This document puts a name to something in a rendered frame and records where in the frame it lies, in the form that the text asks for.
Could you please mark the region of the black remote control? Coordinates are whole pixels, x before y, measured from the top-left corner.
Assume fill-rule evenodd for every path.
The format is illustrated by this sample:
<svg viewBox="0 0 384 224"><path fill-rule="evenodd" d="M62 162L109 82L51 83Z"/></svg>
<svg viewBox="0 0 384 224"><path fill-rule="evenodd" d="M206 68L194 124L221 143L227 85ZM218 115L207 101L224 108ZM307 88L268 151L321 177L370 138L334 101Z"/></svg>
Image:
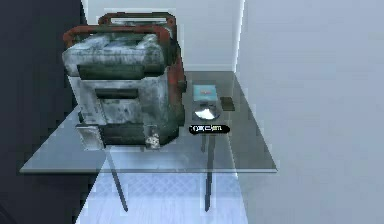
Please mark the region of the black remote control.
<svg viewBox="0 0 384 224"><path fill-rule="evenodd" d="M202 133L219 133L226 134L230 131L230 127L227 125L191 125L189 132L191 134L202 134Z"/></svg>

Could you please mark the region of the light blue book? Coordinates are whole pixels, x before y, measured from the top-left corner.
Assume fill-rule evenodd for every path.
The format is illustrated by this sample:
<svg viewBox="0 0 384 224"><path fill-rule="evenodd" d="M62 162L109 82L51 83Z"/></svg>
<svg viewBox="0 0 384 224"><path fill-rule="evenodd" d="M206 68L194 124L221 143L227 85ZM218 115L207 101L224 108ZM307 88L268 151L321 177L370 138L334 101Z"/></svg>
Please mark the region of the light blue book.
<svg viewBox="0 0 384 224"><path fill-rule="evenodd" d="M217 101L217 91L215 85L194 85L193 99L195 101Z"/></svg>

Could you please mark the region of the dark grey phone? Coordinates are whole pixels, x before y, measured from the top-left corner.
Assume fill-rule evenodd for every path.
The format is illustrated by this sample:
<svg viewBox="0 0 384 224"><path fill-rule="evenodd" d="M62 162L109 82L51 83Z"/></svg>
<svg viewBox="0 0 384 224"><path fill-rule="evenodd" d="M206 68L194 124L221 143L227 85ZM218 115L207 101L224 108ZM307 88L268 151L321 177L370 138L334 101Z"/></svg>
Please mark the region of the dark grey phone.
<svg viewBox="0 0 384 224"><path fill-rule="evenodd" d="M235 106L231 97L221 97L221 106L224 111L234 111Z"/></svg>

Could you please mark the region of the glass table with black legs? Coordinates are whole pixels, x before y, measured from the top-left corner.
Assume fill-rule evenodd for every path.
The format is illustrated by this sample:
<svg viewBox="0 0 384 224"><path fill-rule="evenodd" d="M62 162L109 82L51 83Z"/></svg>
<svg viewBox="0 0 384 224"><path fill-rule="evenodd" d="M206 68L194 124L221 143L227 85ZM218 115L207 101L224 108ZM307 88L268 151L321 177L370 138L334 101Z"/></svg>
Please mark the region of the glass table with black legs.
<svg viewBox="0 0 384 224"><path fill-rule="evenodd" d="M276 164L246 102L237 77L231 72L188 72L188 90L183 96L186 123L179 137L158 150L141 146L110 145L104 151L88 151L75 130L78 111L73 110L49 136L20 171L24 174L84 173L275 173ZM196 134L189 126L198 124L192 116L193 87L214 85L219 97L234 106L220 113L214 122L230 128L226 134Z"/></svg>

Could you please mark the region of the grey box with red frame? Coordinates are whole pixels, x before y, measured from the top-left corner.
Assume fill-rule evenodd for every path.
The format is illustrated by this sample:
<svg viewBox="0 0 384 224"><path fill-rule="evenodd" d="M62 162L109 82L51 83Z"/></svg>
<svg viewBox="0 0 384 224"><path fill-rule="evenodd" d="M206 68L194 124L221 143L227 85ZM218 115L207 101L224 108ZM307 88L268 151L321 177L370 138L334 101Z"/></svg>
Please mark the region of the grey box with red frame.
<svg viewBox="0 0 384 224"><path fill-rule="evenodd" d="M107 13L63 34L65 71L79 106L76 129L87 150L158 149L179 136L187 88L176 17Z"/></svg>

